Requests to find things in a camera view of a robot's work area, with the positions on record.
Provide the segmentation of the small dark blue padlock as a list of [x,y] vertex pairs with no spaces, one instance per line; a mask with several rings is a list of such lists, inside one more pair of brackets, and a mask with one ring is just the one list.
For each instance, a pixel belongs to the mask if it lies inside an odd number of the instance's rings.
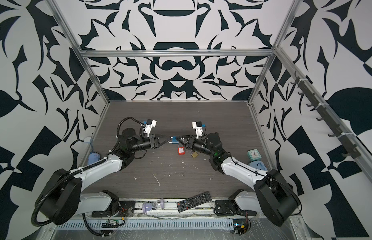
[[179,144],[179,141],[177,140],[176,137],[171,137],[169,143],[171,143],[171,144]]

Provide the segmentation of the red safety padlock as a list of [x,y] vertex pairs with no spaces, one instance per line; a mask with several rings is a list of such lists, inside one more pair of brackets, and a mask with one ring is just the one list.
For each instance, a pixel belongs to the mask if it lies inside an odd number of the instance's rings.
[[184,147],[178,147],[178,155],[182,156],[186,154],[186,150]]

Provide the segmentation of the brass padlock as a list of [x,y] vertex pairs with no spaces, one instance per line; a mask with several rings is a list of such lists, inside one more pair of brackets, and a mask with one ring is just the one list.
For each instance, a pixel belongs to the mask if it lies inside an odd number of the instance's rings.
[[195,159],[196,157],[198,157],[198,153],[197,152],[192,152],[191,156]]

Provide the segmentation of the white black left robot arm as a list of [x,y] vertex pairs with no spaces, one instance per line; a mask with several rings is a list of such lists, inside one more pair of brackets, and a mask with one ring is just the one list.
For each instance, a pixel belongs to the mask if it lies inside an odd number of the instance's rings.
[[169,140],[170,137],[158,134],[140,137],[134,129],[128,128],[118,136],[116,144],[103,159],[71,171],[55,171],[35,202],[32,225],[62,225],[74,215],[106,211],[118,202],[115,195],[107,191],[95,194],[83,194],[83,191],[102,178],[128,167],[136,159],[136,152],[157,149]]

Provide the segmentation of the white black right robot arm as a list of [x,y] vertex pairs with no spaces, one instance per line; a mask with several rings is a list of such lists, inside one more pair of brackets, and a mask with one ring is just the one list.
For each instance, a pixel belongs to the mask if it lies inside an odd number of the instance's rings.
[[194,135],[177,136],[186,149],[209,156],[212,168],[233,177],[255,191],[237,191],[233,202],[241,211],[262,213],[271,223],[280,227],[295,211],[302,211],[302,203],[282,174],[272,169],[264,171],[237,160],[223,148],[218,133],[208,134],[205,139]]

